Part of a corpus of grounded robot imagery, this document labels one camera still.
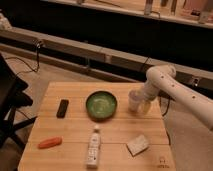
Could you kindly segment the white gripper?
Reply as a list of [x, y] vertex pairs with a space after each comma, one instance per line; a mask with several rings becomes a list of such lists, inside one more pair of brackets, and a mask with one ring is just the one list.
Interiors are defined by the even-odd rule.
[[143, 114], [147, 114], [151, 107], [151, 102], [158, 95], [158, 88], [150, 82], [145, 82], [144, 85], [139, 89], [139, 97], [144, 100], [141, 105]]

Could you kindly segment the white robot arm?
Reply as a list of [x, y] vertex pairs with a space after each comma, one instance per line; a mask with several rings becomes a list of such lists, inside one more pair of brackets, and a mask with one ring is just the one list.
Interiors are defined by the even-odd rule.
[[173, 65], [150, 67], [146, 71], [147, 80], [139, 90], [140, 99], [153, 101], [159, 91], [164, 91], [213, 131], [213, 100], [179, 83], [174, 79], [175, 76], [176, 69]]

